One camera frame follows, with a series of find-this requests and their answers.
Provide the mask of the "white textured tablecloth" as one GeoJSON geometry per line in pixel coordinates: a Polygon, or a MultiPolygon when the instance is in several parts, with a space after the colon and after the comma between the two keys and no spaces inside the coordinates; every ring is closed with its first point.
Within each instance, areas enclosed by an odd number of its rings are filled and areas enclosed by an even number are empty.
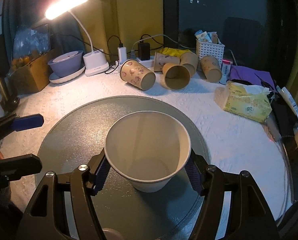
{"type": "Polygon", "coordinates": [[[51,83],[41,92],[22,96],[16,111],[20,116],[39,113],[44,125],[10,134],[0,142],[0,150],[7,158],[37,154],[49,130],[77,107],[109,96],[148,96],[178,108],[192,120],[205,139],[212,164],[231,173],[250,171],[274,218],[279,218],[291,206],[283,150],[261,124],[220,109],[214,102],[216,87],[201,72],[182,90],[166,89],[157,74],[154,86],[142,91],[122,81],[118,71],[51,83]]]}

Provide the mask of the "pink patterned paper cup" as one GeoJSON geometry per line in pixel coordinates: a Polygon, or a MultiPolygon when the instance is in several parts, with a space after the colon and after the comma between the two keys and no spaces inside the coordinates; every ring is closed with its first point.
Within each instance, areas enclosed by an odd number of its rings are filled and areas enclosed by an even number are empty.
{"type": "Polygon", "coordinates": [[[137,60],[127,60],[120,68],[120,78],[141,90],[153,87],[156,76],[154,72],[140,64],[137,60]]]}

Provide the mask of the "white paper cup green leaves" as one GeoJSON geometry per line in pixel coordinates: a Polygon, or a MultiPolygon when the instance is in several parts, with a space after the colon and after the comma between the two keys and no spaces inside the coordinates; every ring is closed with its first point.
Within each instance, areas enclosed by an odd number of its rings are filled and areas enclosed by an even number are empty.
{"type": "Polygon", "coordinates": [[[138,111],[112,125],[104,151],[110,166],[135,189],[153,193],[186,165],[191,139],[176,118],[158,111],[138,111]]]}

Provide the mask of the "white desk lamp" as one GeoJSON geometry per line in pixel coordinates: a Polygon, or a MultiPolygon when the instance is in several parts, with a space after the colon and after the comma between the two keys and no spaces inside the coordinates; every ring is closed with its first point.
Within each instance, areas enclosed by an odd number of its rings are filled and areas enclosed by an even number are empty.
{"type": "Polygon", "coordinates": [[[83,31],[86,33],[87,38],[90,42],[91,52],[86,53],[83,56],[83,61],[85,64],[85,75],[93,76],[96,74],[104,73],[109,68],[109,63],[106,60],[105,53],[103,50],[94,49],[91,36],[89,35],[87,29],[78,19],[78,17],[72,12],[72,9],[78,7],[88,0],[55,0],[46,9],[44,15],[49,20],[52,21],[60,15],[68,12],[77,21],[83,31]]]}

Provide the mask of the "round grey placemat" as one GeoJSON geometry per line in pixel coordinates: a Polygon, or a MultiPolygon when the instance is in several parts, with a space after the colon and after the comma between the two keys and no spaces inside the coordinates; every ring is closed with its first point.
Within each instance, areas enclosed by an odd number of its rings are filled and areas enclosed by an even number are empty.
{"type": "MultiPolygon", "coordinates": [[[[179,109],[142,96],[113,96],[96,100],[64,116],[48,132],[38,156],[43,174],[71,172],[103,149],[108,130],[121,117],[137,111],[159,111],[179,120],[189,132],[192,148],[209,158],[205,140],[195,124],[179,109]]],[[[203,198],[194,191],[185,171],[180,171],[160,191],[143,193],[110,170],[104,188],[92,198],[104,228],[125,239],[187,239],[203,198]]]]}

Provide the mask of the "white plate under bowl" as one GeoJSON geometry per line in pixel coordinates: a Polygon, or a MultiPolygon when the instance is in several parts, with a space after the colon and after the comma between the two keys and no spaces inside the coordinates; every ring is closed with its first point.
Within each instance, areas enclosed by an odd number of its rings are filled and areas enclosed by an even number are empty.
{"type": "Polygon", "coordinates": [[[49,76],[49,81],[50,81],[50,83],[53,83],[53,84],[56,84],[56,85],[57,84],[61,84],[61,83],[66,83],[68,81],[71,81],[71,80],[77,78],[81,74],[83,74],[84,71],[85,71],[85,69],[86,69],[85,68],[85,65],[82,64],[81,68],[78,71],[76,71],[76,72],[74,72],[74,73],[72,73],[72,74],[70,74],[68,76],[65,76],[65,77],[59,77],[55,73],[52,73],[49,76]]]}

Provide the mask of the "yellow tissue pack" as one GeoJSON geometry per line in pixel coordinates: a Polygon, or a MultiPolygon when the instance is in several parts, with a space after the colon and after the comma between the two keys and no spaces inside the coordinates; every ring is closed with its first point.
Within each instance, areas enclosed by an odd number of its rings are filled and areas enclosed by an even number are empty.
{"type": "Polygon", "coordinates": [[[214,101],[226,112],[263,123],[272,112],[267,97],[270,92],[263,86],[228,81],[225,86],[215,89],[214,101]]]}

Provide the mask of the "small red white box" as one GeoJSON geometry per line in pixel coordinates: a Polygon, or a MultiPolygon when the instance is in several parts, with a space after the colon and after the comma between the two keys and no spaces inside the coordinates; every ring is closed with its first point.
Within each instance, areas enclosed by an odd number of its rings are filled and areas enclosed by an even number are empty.
{"type": "Polygon", "coordinates": [[[228,77],[229,73],[231,71],[231,66],[232,66],[232,61],[231,60],[222,60],[222,66],[221,66],[221,71],[222,71],[222,77],[228,77]]]}

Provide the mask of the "patterned cup at back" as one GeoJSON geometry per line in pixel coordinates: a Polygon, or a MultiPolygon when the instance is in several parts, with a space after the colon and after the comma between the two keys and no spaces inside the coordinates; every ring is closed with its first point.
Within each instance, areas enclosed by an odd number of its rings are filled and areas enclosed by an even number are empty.
{"type": "Polygon", "coordinates": [[[166,63],[180,64],[180,58],[155,52],[153,71],[162,72],[163,66],[166,63]]]}

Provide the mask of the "purple folded cloth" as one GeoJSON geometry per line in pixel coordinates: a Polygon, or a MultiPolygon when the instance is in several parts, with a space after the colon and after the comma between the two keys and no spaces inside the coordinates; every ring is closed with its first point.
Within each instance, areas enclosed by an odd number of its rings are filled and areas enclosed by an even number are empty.
{"type": "Polygon", "coordinates": [[[273,79],[270,73],[266,71],[232,65],[228,79],[230,81],[243,83],[244,85],[249,84],[267,87],[276,92],[273,79]]]}

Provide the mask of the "white plastic basket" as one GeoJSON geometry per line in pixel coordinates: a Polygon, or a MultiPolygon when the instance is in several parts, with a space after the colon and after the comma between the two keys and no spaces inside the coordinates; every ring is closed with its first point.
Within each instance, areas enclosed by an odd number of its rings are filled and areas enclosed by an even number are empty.
{"type": "Polygon", "coordinates": [[[221,62],[223,59],[224,51],[225,45],[222,43],[215,44],[196,40],[196,54],[199,59],[202,59],[205,56],[212,56],[221,62]]]}

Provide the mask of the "brown cup beside basket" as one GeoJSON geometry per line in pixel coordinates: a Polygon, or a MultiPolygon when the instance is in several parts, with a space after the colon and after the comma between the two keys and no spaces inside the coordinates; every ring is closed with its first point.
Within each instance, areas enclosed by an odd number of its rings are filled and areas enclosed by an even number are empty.
{"type": "Polygon", "coordinates": [[[196,73],[198,61],[198,56],[192,52],[186,52],[180,56],[180,65],[188,69],[191,77],[196,73]]]}

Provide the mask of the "white usb charger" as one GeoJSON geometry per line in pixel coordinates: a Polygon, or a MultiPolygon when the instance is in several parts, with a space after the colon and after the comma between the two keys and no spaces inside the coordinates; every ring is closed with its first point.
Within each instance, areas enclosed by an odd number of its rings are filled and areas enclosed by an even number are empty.
{"type": "Polygon", "coordinates": [[[127,49],[126,47],[119,47],[118,48],[118,57],[119,57],[119,63],[123,64],[125,61],[127,61],[127,49]]]}

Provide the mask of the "patterned cup near basket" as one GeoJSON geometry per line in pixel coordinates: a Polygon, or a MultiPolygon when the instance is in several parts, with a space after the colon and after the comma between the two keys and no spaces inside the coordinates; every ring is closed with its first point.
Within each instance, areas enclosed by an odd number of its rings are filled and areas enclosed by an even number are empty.
{"type": "Polygon", "coordinates": [[[201,59],[201,68],[206,79],[211,83],[217,83],[222,77],[218,60],[213,56],[205,56],[201,59]]]}

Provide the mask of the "grey purple bowl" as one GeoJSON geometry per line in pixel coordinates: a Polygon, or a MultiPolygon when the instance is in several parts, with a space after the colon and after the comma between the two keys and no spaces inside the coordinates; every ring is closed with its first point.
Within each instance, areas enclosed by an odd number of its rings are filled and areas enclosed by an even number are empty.
{"type": "Polygon", "coordinates": [[[47,64],[57,76],[65,77],[80,69],[82,54],[82,50],[71,51],[50,60],[47,64]]]}

